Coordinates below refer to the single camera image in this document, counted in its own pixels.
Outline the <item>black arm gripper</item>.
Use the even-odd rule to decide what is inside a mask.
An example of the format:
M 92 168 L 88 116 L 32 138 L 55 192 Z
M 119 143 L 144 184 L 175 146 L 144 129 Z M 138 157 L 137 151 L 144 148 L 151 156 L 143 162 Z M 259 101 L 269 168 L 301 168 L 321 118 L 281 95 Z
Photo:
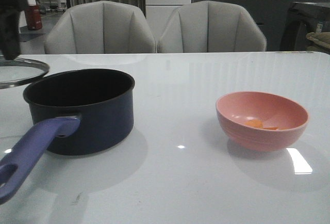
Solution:
M 28 8 L 28 0 L 1 0 L 1 52 L 5 59 L 16 59 L 21 54 L 20 11 Z

